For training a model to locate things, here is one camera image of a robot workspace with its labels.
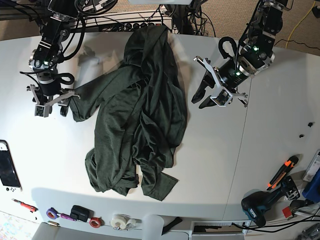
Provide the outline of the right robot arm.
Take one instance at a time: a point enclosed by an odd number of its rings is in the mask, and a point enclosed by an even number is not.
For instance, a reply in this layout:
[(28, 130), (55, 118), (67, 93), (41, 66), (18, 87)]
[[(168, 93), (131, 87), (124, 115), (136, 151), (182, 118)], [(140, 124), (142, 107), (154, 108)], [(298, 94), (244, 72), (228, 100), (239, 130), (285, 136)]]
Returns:
[(52, 16), (42, 27), (42, 37), (37, 48), (32, 52), (29, 60), (30, 73), (25, 73), (36, 84), (26, 87), (33, 94), (35, 103), (34, 115), (46, 118), (52, 113), (53, 105), (60, 106), (60, 115), (68, 114), (71, 97), (76, 93), (71, 88), (75, 77), (71, 73), (59, 73), (58, 64), (73, 58), (79, 51), (79, 43), (74, 53), (65, 56), (66, 47), (62, 43), (71, 33), (70, 22), (79, 18), (79, 12), (73, 0), (51, 0), (48, 10)]

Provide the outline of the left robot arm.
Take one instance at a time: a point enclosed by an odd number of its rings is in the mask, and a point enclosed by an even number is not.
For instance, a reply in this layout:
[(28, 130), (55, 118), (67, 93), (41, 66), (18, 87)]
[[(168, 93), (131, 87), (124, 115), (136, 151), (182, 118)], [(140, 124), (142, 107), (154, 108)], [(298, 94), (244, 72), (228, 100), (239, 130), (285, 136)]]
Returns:
[(288, 9), (287, 4), (286, 0), (258, 1), (239, 41), (228, 36), (219, 40), (218, 50), (226, 60), (221, 67), (213, 67), (208, 58), (194, 58), (206, 72), (191, 99), (193, 104), (200, 103), (200, 109), (227, 107), (237, 98), (248, 106), (249, 95), (240, 93), (239, 85), (273, 64), (273, 47), (283, 27), (282, 15)]

